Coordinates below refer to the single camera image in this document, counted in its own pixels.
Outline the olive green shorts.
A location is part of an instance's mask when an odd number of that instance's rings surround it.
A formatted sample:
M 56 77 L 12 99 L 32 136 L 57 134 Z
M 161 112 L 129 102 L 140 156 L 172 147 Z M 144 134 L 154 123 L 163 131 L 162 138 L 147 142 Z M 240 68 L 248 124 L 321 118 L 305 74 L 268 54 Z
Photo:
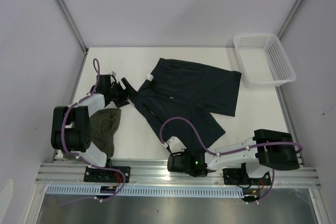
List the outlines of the olive green shorts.
M 121 120 L 121 109 L 109 108 L 97 111 L 90 117 L 90 147 L 96 146 L 107 158 L 114 155 L 114 134 Z

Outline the dark teal shorts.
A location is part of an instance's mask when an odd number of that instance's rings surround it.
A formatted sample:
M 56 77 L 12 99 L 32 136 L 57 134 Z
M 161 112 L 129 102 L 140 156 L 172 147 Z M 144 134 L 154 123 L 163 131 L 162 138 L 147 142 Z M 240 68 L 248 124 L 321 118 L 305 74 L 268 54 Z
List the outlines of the dark teal shorts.
M 235 116 L 241 73 L 161 58 L 131 98 L 158 138 L 176 136 L 189 151 L 213 145 L 225 130 L 212 116 Z

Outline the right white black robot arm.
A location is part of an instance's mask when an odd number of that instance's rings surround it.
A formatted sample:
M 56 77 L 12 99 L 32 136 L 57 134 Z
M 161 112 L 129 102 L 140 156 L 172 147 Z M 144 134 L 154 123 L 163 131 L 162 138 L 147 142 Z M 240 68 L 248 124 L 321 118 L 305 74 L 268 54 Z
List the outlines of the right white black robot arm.
M 240 179 L 251 184 L 272 170 L 299 169 L 297 155 L 303 146 L 295 143 L 289 133 L 256 130 L 254 136 L 241 143 L 222 148 L 176 152 L 167 160 L 167 170 L 192 177 L 206 177 L 208 173 L 241 166 Z

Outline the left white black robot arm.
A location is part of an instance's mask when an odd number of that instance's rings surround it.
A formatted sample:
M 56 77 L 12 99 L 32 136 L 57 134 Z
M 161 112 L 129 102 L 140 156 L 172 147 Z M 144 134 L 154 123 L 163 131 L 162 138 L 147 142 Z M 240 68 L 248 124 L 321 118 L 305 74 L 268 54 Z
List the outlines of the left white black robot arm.
M 128 105 L 136 90 L 126 78 L 104 74 L 80 101 L 57 106 L 53 112 L 51 145 L 96 168 L 95 175 L 108 182 L 114 169 L 107 165 L 114 154 L 113 136 L 121 120 L 121 107 Z

